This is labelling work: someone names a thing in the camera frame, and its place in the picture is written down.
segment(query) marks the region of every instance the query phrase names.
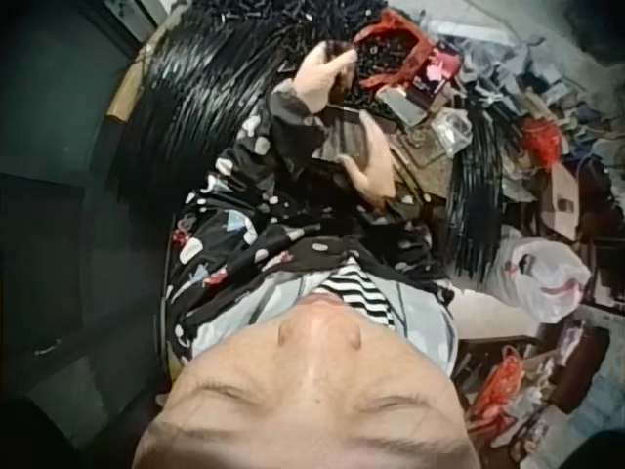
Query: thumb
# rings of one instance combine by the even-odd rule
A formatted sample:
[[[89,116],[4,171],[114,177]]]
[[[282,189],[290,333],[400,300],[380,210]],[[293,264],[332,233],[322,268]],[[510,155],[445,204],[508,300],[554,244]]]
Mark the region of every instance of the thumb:
[[[367,186],[369,185],[369,180],[360,171],[360,168],[358,168],[358,165],[355,164],[355,161],[350,156],[347,156],[346,154],[342,154],[341,156],[339,156],[339,158],[341,159],[341,162],[343,163],[345,170],[350,176],[350,179],[352,180],[352,184],[354,184],[354,187],[359,191],[366,190]]]
[[[346,70],[348,66],[355,63],[357,59],[358,53],[355,51],[355,49],[350,49],[349,51],[344,52],[340,56],[328,62],[325,65],[325,69],[328,70],[328,72],[332,76],[336,76],[342,71]]]

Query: sleeve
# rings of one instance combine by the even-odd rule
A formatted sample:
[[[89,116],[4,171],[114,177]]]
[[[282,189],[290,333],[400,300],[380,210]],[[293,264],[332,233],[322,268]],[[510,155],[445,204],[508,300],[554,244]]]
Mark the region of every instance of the sleeve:
[[[295,96],[291,80],[279,84],[216,159],[205,186],[187,196],[173,233],[170,304],[190,285],[218,277],[232,253],[255,242],[267,224],[275,174],[297,179],[324,138],[323,124]]]

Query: person's right hand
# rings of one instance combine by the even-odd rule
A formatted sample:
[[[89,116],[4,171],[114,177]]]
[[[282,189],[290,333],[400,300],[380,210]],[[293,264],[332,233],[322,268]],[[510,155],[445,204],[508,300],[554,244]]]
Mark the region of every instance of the person's right hand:
[[[367,111],[360,112],[360,121],[367,136],[367,166],[360,171],[348,155],[342,155],[341,161],[360,195],[373,207],[382,209],[396,195],[393,154],[384,132]]]

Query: person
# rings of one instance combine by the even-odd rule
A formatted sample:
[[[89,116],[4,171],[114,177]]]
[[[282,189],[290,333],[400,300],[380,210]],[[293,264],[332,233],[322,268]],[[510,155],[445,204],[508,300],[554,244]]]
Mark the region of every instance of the person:
[[[381,215],[396,197],[384,133],[360,113],[352,194],[312,171],[356,51],[326,56],[304,58],[187,198],[167,292],[185,367],[135,467],[479,467],[448,377],[444,271],[409,211]]]

